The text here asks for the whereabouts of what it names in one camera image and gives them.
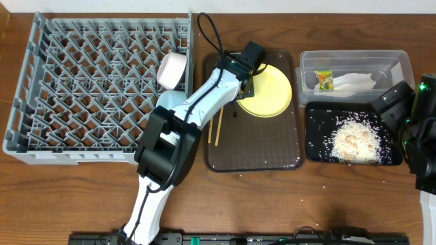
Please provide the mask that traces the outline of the yellow plate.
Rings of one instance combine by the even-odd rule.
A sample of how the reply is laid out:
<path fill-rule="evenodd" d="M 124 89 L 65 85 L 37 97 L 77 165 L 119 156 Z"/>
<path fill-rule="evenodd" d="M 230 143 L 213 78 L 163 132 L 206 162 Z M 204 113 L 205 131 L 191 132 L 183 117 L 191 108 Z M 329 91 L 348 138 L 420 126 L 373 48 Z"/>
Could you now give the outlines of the yellow plate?
<path fill-rule="evenodd" d="M 278 68 L 262 63 L 262 73 L 253 77 L 254 96 L 238 100 L 247 113 L 260 118 L 278 116 L 292 100 L 292 87 L 287 76 Z"/>

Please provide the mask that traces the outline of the blue bowl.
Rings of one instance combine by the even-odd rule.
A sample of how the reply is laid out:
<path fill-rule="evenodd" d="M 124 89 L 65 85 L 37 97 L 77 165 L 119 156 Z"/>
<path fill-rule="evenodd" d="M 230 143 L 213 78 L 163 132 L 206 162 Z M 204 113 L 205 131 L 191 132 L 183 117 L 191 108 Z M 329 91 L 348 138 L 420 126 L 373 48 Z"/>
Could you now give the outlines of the blue bowl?
<path fill-rule="evenodd" d="M 187 96 L 183 91 L 165 91 L 159 96 L 156 107 L 161 106 L 170 110 L 173 107 L 182 104 L 186 99 Z"/>

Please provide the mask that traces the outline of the white pink bowl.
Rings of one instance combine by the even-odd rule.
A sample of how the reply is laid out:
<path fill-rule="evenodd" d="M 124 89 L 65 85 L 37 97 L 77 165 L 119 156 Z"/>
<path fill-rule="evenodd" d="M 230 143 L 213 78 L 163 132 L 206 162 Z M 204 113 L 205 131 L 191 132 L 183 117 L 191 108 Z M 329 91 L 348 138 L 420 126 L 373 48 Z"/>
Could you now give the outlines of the white pink bowl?
<path fill-rule="evenodd" d="M 175 52 L 169 52 L 163 58 L 158 72 L 157 82 L 166 90 L 174 90 L 185 73 L 187 56 Z"/>

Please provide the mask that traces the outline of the yellow green snack wrapper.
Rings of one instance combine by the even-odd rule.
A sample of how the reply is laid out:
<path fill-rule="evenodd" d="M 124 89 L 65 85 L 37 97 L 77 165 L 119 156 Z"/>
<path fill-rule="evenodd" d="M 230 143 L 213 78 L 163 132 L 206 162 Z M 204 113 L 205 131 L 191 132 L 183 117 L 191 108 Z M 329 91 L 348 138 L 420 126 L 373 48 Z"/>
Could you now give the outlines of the yellow green snack wrapper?
<path fill-rule="evenodd" d="M 318 79 L 318 87 L 320 90 L 332 90 L 334 88 L 334 79 L 331 70 L 315 71 Z"/>

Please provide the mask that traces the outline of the white paper napkin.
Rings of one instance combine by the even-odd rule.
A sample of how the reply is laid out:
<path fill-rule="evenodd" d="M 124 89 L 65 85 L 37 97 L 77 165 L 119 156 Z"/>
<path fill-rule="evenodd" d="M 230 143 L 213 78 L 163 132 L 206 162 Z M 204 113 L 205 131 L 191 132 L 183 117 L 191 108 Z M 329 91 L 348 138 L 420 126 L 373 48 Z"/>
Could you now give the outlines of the white paper napkin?
<path fill-rule="evenodd" d="M 376 85 L 370 73 L 347 73 L 333 79 L 335 91 L 367 91 Z"/>

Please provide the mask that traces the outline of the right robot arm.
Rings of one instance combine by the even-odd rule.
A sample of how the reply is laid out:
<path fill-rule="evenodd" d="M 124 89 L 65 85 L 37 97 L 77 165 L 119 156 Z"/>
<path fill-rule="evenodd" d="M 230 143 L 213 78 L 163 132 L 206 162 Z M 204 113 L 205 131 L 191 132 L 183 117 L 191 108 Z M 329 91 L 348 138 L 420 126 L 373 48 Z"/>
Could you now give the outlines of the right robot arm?
<path fill-rule="evenodd" d="M 422 74 L 417 91 L 401 81 L 371 105 L 388 126 L 410 173 L 416 176 L 423 243 L 435 245 L 435 74 Z"/>

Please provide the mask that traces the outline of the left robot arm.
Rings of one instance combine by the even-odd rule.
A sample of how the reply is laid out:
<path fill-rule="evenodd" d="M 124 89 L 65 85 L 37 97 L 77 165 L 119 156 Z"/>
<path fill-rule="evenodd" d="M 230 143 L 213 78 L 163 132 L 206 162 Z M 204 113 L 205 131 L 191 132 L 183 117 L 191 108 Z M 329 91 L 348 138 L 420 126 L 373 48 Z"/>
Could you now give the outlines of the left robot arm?
<path fill-rule="evenodd" d="M 240 54 L 217 62 L 210 78 L 182 104 L 155 108 L 134 159 L 138 162 L 138 196 L 130 220 L 119 231 L 119 244 L 150 244 L 171 190 L 193 165 L 202 129 L 225 104 L 253 96 L 253 76 L 261 61 Z"/>

